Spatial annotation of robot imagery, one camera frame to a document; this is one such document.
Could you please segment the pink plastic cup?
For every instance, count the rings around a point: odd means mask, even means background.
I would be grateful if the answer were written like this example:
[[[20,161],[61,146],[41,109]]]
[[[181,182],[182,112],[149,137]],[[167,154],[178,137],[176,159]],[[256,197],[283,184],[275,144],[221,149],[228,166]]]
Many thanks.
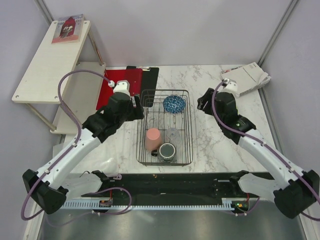
[[[146,131],[145,148],[151,152],[162,144],[161,133],[157,128],[150,128]]]

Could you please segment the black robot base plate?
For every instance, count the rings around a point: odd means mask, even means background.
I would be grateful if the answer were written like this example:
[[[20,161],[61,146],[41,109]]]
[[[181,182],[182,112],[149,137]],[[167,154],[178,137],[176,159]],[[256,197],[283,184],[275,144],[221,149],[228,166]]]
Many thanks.
[[[246,200],[236,189],[232,173],[123,174],[120,180],[103,181],[89,197],[112,197],[114,205],[200,206],[218,205],[223,198]]]

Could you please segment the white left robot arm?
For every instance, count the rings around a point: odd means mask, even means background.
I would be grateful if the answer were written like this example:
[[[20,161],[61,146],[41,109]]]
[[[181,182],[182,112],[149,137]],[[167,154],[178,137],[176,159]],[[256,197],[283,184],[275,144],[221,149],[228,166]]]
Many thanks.
[[[31,197],[42,210],[50,215],[66,201],[86,194],[106,196],[110,191],[110,173],[94,170],[84,177],[66,179],[69,173],[92,150],[114,135],[124,122],[141,120],[144,109],[140,97],[116,92],[95,114],[83,123],[80,132],[66,148],[37,171],[28,169],[22,179]]]

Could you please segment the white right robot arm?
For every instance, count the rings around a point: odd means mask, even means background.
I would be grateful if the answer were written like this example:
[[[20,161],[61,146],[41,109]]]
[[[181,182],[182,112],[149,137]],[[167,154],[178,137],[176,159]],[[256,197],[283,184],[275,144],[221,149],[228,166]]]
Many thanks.
[[[208,88],[197,100],[197,108],[213,116],[223,135],[251,154],[273,178],[240,171],[229,184],[233,196],[249,193],[262,197],[290,219],[320,201],[319,175],[314,170],[303,170],[270,146],[257,127],[238,113],[231,93]]]

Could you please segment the black wire dish rack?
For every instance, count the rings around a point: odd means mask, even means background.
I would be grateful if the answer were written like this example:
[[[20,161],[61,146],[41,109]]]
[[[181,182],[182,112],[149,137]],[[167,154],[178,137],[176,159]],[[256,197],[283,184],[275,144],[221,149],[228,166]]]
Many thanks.
[[[166,112],[163,101],[166,97],[177,95],[184,99],[185,108],[180,113]],[[187,166],[193,161],[192,143],[192,120],[190,108],[190,95],[184,89],[156,89],[152,107],[142,106],[144,118],[138,121],[136,159],[145,166]],[[157,157],[151,156],[146,149],[147,130],[156,128],[160,131],[162,142],[165,140],[165,131],[169,128],[176,128],[180,131],[180,143],[175,145],[177,154],[176,161],[172,163],[160,162]]]

